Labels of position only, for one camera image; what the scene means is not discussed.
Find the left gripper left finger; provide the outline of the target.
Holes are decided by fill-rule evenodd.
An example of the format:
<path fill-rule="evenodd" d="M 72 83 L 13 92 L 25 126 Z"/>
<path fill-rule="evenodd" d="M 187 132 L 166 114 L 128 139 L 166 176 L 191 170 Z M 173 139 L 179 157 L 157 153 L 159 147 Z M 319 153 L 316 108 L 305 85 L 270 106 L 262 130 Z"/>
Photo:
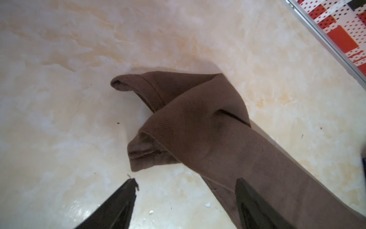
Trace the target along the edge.
<path fill-rule="evenodd" d="M 138 183 L 134 178 L 123 183 L 77 229 L 127 229 L 130 226 Z"/>

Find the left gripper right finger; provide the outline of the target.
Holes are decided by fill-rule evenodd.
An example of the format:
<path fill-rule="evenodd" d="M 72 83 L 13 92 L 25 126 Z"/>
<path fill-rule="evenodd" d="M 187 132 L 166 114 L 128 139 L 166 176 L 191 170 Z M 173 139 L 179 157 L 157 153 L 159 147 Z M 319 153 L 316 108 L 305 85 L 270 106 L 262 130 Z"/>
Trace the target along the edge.
<path fill-rule="evenodd" d="M 243 178 L 235 185 L 236 203 L 243 229 L 293 229 Z"/>

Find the brown trousers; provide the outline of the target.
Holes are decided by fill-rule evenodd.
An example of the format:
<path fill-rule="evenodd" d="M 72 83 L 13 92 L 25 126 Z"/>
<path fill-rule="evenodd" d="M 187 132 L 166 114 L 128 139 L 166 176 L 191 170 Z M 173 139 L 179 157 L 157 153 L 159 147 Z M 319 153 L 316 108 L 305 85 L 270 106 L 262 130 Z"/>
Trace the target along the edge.
<path fill-rule="evenodd" d="M 244 101 L 223 74 L 126 74 L 111 86 L 135 92 L 152 111 L 128 144 L 132 171 L 184 164 L 202 177 L 239 229 L 239 178 L 294 229 L 365 228 L 364 217 L 251 128 Z"/>

